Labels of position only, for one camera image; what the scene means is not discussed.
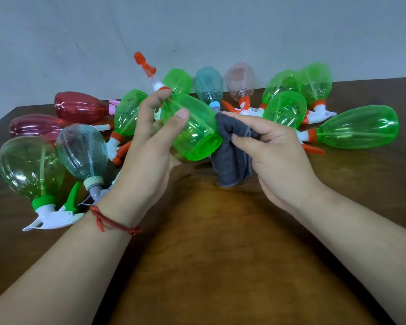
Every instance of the person's right arm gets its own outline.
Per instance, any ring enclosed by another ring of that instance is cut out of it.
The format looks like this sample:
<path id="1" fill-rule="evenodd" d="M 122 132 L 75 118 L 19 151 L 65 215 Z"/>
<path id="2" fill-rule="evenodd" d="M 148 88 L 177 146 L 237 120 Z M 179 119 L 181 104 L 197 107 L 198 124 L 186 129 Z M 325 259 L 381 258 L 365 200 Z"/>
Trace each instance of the person's right arm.
<path id="1" fill-rule="evenodd" d="M 322 184 L 293 129 L 231 115 L 259 133 L 233 137 L 253 158 L 266 196 L 312 232 L 398 324 L 406 324 L 406 229 Z"/>

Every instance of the wooden table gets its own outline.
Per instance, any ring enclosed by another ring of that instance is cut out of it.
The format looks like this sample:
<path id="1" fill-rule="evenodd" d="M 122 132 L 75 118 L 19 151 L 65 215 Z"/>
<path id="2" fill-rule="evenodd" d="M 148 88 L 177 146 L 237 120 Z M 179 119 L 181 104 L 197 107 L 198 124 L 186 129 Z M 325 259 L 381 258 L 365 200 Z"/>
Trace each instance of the wooden table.
<path id="1" fill-rule="evenodd" d="M 326 155 L 310 161 L 326 185 L 406 227 L 406 78 L 335 83 L 327 104 L 338 112 L 369 104 L 398 112 L 393 144 L 363 151 L 319 145 Z M 31 113 L 54 108 L 14 109 L 0 120 L 0 146 L 11 119 Z M 108 178 L 116 171 L 111 166 Z M 59 200 L 72 184 L 67 178 Z M 34 216 L 30 201 L 0 178 L 0 294 L 66 230 L 23 233 Z M 180 165 L 142 227 L 94 324 L 391 323 L 317 239 L 265 198 L 255 176 L 222 189 L 208 161 Z"/>

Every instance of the person's left arm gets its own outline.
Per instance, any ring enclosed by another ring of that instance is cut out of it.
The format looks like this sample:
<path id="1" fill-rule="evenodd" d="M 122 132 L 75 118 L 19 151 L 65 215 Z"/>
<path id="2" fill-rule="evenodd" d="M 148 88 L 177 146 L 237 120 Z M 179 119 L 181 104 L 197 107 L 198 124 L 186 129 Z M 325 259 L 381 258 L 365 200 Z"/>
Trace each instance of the person's left arm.
<path id="1" fill-rule="evenodd" d="M 189 113 L 181 109 L 155 134 L 153 109 L 171 95 L 144 100 L 134 140 L 112 190 L 98 203 L 108 218 L 135 227 L 162 196 L 171 167 L 169 149 Z M 0 296 L 0 324 L 91 324 L 131 235 L 86 213 Z"/>

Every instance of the forearm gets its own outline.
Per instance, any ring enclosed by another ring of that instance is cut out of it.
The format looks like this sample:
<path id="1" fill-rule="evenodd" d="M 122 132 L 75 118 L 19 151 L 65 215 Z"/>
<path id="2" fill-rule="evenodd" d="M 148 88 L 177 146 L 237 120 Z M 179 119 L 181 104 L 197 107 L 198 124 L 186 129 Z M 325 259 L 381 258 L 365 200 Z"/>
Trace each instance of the forearm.
<path id="1" fill-rule="evenodd" d="M 398 324 L 406 324 L 406 229 L 324 187 L 298 210 L 303 223 L 368 289 Z"/>
<path id="2" fill-rule="evenodd" d="M 108 201 L 98 206 L 126 226 L 140 220 Z M 0 324 L 91 324 L 130 238 L 107 226 L 100 232 L 85 214 L 0 296 Z"/>

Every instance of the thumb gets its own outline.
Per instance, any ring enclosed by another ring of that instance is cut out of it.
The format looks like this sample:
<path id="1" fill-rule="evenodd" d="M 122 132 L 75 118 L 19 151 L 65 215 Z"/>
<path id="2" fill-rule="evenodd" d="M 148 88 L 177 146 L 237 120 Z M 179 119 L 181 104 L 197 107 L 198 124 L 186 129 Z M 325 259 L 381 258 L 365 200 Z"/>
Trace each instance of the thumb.
<path id="1" fill-rule="evenodd" d="M 161 151 L 169 151 L 173 141 L 184 130 L 189 120 L 189 111 L 186 108 L 179 109 L 172 118 L 152 137 L 156 148 Z"/>
<path id="2" fill-rule="evenodd" d="M 261 154 L 261 149 L 266 145 L 260 140 L 251 137 L 238 137 L 234 133 L 232 134 L 232 143 L 255 160 Z"/>

